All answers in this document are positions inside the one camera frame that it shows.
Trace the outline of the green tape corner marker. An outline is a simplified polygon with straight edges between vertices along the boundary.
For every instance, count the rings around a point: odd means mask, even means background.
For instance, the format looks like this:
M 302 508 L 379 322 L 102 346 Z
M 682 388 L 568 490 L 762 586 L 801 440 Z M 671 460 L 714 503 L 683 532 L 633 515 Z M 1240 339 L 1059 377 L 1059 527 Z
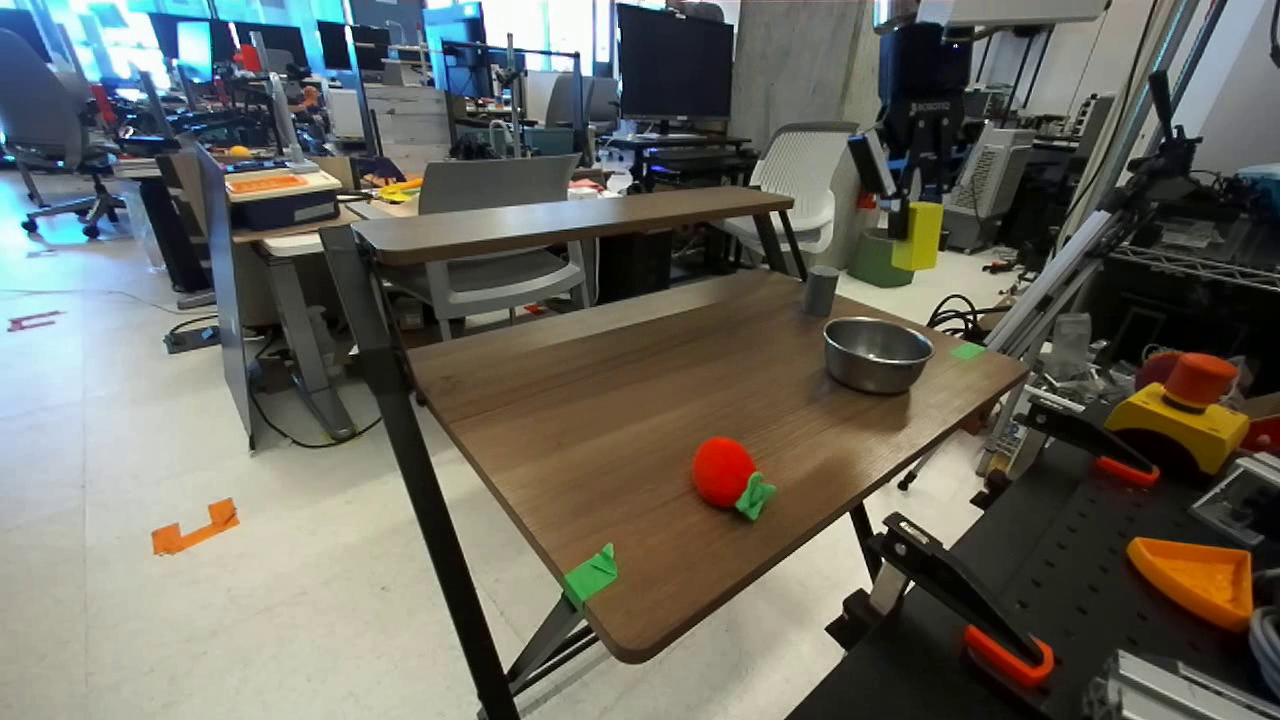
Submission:
M 568 578 L 565 578 L 565 596 L 583 607 L 590 599 L 597 599 L 604 588 L 613 588 L 622 578 L 616 564 L 616 549 L 600 543 L 590 562 L 581 562 Z

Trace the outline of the grey office chair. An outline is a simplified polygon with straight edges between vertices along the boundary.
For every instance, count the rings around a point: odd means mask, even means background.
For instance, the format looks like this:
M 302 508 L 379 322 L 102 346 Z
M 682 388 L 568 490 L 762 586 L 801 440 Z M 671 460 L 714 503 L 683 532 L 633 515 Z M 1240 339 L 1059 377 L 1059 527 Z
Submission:
M 477 314 L 571 295 L 590 306 L 581 242 L 526 242 L 536 208 L 565 205 L 577 158 L 434 160 L 419 216 L 453 222 L 463 247 L 426 263 L 426 300 L 446 339 Z

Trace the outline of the orange tape floor marker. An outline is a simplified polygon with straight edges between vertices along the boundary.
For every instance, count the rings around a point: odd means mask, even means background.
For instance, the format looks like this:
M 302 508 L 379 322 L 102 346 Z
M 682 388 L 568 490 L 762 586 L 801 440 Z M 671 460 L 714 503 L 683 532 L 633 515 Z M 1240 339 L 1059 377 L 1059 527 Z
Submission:
M 194 527 L 187 526 L 154 527 L 154 558 L 180 558 L 180 552 L 187 552 L 187 549 L 195 549 L 195 543 L 204 543 L 204 542 L 211 542 L 211 538 L 222 538 L 222 532 L 228 532 L 235 526 L 240 526 L 235 500 L 233 495 L 211 500 L 209 515 L 201 526 L 194 526 Z

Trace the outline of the yellow emergency stop box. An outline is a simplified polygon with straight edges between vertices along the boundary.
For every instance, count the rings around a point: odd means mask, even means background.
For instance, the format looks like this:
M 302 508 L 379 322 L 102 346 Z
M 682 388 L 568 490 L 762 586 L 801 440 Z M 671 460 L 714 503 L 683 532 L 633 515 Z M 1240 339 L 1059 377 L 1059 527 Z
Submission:
M 1129 391 L 1107 416 L 1107 434 L 1157 434 L 1180 446 L 1206 477 L 1221 477 L 1245 446 L 1253 422 L 1224 405 L 1237 366 L 1211 351 L 1180 351 L 1164 379 Z

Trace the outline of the black perforated breadboard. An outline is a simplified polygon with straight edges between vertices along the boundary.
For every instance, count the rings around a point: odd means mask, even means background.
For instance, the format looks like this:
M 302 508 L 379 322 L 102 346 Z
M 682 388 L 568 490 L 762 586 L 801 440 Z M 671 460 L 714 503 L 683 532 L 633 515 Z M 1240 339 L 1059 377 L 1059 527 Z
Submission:
M 1122 652 L 1274 702 L 1245 633 L 1177 607 L 1129 562 L 1131 538 L 1211 543 L 1192 515 L 1206 491 L 1192 477 L 1102 479 L 1058 446 L 954 543 L 955 564 L 1058 652 L 1048 689 L 1006 689 L 960 647 L 965 617 L 908 588 L 891 617 L 845 603 L 845 656 L 788 720 L 1086 720 Z

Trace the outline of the yellow bin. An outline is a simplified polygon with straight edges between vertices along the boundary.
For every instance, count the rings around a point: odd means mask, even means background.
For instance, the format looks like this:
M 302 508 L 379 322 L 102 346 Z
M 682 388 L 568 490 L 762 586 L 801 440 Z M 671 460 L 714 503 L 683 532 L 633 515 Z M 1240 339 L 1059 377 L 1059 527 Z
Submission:
M 928 271 L 939 257 L 945 208 L 914 201 L 891 216 L 891 263 L 899 271 Z

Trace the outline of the red plush strawberry toy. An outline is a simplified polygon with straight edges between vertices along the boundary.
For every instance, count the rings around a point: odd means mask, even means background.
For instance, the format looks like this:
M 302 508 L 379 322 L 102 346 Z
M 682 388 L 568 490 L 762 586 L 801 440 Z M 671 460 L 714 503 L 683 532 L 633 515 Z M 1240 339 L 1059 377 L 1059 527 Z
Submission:
M 756 467 L 754 452 L 731 438 L 714 438 L 691 456 L 691 491 L 726 511 L 756 526 L 771 500 L 777 486 Z

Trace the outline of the silver metal pot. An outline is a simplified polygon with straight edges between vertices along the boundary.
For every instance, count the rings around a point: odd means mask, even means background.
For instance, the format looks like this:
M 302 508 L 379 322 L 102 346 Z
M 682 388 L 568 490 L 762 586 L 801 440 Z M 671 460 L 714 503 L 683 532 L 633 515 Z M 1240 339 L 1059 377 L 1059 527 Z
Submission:
M 899 395 L 908 391 L 936 346 L 889 315 L 832 315 L 825 324 L 825 372 L 857 391 Z

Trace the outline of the black rolling office chair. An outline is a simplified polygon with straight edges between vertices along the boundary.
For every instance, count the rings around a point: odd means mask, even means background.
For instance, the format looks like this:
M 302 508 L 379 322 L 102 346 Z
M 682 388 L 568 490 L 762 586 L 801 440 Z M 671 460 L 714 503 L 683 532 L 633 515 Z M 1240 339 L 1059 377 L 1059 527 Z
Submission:
M 96 140 L 86 126 L 87 90 L 49 62 L 35 48 L 0 28 L 0 126 L 5 151 L 16 160 L 34 208 L 22 227 L 39 232 L 43 216 L 75 216 L 87 242 L 102 235 L 105 222 L 119 222 L 124 201 L 107 189 L 118 148 Z M 70 171 L 87 179 L 86 196 L 49 201 L 34 168 L 58 160 Z

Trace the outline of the rear wooden desk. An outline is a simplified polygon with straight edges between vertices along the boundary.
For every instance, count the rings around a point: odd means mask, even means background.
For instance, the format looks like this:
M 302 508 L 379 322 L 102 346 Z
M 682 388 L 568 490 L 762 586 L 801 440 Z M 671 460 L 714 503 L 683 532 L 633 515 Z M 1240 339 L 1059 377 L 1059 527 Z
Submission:
M 736 184 L 355 222 L 345 232 L 324 235 L 324 260 L 333 267 L 368 267 L 373 260 L 434 263 L 493 251 L 534 251 L 571 242 L 671 232 L 731 216 L 754 216 L 762 224 L 769 263 L 786 267 L 782 247 L 793 244 L 793 196 Z

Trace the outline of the black orange bar clamp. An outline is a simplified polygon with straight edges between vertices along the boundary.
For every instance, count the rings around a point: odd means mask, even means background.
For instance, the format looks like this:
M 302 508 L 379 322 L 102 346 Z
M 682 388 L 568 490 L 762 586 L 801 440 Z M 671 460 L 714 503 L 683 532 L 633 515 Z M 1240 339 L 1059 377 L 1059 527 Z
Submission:
M 1015 617 L 917 519 L 891 511 L 878 538 L 879 569 L 873 607 L 891 617 L 906 588 L 917 586 L 965 619 L 960 647 L 1015 691 L 1046 691 L 1058 652 L 1023 633 Z

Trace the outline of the orange triangular plastic piece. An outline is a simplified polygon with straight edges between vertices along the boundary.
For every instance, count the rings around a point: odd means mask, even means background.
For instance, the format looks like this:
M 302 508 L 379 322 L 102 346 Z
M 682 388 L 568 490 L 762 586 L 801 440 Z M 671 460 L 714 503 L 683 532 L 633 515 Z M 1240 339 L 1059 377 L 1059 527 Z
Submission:
M 1131 538 L 1129 562 L 1160 596 L 1211 627 L 1245 633 L 1256 611 L 1245 549 Z

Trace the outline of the green tape left marker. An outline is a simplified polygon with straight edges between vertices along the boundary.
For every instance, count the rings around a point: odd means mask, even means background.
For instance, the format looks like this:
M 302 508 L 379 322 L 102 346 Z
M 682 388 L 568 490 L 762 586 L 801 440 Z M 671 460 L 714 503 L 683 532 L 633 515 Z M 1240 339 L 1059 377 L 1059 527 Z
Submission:
M 960 346 L 954 350 L 954 359 L 981 359 L 986 351 L 990 351 L 986 346 L 960 339 Z

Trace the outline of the black computer monitor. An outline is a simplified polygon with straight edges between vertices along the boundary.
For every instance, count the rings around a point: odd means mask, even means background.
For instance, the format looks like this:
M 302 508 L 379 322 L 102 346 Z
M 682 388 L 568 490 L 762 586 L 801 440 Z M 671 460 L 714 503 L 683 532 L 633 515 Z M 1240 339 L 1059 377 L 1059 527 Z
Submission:
M 726 117 L 731 108 L 731 28 L 622 4 L 622 108 Z

